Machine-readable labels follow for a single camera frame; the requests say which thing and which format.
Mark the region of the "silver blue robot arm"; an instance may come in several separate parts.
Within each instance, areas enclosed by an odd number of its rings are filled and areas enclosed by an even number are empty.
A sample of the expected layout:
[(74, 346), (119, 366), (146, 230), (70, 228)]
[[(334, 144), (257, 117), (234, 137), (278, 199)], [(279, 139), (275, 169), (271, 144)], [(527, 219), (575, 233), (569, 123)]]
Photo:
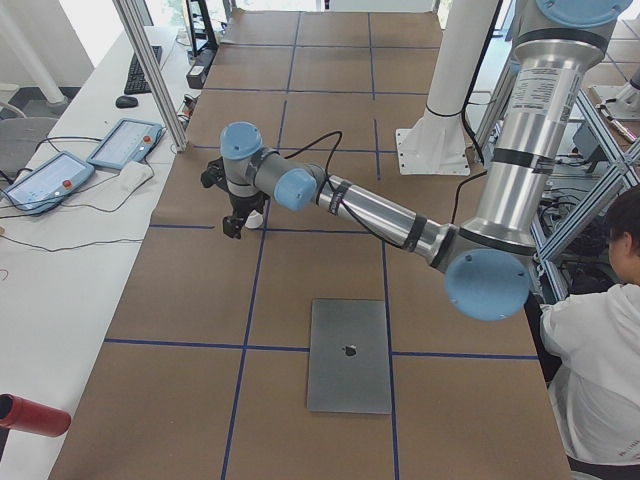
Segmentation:
[(624, 1), (519, 4), (519, 70), (485, 189), (463, 224), (438, 224), (322, 167), (287, 160), (264, 145), (255, 125), (234, 122), (220, 135), (233, 207), (224, 233), (239, 237), (266, 199), (292, 211), (316, 204), (423, 257), (444, 274), (447, 296), (463, 314), (483, 321), (514, 315), (529, 294), (530, 228), (582, 79), (603, 59), (626, 8)]

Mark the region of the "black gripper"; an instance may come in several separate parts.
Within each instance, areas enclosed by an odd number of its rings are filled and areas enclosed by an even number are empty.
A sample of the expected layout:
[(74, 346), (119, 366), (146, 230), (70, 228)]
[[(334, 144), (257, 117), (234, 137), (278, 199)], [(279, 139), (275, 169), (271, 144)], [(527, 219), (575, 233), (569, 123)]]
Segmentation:
[(235, 194), (229, 194), (233, 213), (225, 216), (222, 222), (223, 233), (232, 239), (240, 240), (242, 231), (253, 211), (263, 215), (266, 202), (266, 195), (263, 192), (257, 192), (249, 197), (242, 197)]

